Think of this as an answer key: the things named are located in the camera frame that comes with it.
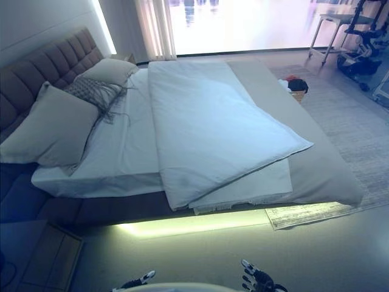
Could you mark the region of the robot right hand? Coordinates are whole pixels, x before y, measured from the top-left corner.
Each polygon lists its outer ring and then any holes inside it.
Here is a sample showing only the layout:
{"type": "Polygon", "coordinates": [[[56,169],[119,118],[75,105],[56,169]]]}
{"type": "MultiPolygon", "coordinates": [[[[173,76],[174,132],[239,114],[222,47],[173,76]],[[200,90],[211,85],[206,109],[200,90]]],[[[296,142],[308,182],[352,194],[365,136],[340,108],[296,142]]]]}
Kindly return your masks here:
{"type": "Polygon", "coordinates": [[[287,291],[287,289],[275,283],[274,280],[264,271],[257,268],[246,259],[241,260],[245,275],[242,276],[242,287],[247,291],[275,292],[287,291]]]}

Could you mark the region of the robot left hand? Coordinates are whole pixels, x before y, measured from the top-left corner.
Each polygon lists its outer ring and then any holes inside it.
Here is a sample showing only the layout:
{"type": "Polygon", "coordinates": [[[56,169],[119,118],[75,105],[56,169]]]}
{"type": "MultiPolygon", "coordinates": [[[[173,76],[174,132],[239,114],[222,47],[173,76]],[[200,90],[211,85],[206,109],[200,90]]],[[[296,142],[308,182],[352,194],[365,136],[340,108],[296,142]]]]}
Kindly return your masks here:
{"type": "Polygon", "coordinates": [[[151,270],[151,271],[147,272],[146,274],[144,274],[143,276],[141,276],[139,278],[136,278],[136,279],[133,279],[133,280],[129,280],[128,282],[124,283],[119,288],[113,288],[111,291],[112,292],[124,291],[125,289],[129,289],[129,288],[133,288],[133,287],[138,287],[138,286],[141,286],[141,285],[146,285],[147,282],[155,276],[155,274],[156,274],[156,271],[155,270],[151,270]]]}

